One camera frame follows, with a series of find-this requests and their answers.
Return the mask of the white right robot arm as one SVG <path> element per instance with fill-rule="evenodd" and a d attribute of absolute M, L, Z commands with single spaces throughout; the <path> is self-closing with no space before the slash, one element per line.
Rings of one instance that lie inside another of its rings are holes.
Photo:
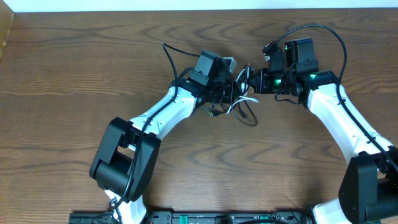
<path fill-rule="evenodd" d="M 327 128 L 348 164 L 338 198 L 304 222 L 376 223 L 397 216 L 397 148 L 355 108 L 331 70 L 320 71 L 311 38 L 263 47 L 269 68 L 250 79 L 257 94 L 292 95 Z"/>

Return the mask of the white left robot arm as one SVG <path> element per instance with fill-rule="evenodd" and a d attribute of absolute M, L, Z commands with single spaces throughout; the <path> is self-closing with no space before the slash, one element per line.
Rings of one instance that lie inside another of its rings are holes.
<path fill-rule="evenodd" d="M 147 213 L 143 193 L 152 178 L 160 144 L 183 119 L 206 102 L 230 103 L 241 93 L 237 80 L 203 86 L 178 77 L 167 94 L 145 113 L 107 126 L 89 175 L 109 197 L 118 223 L 141 223 Z"/>

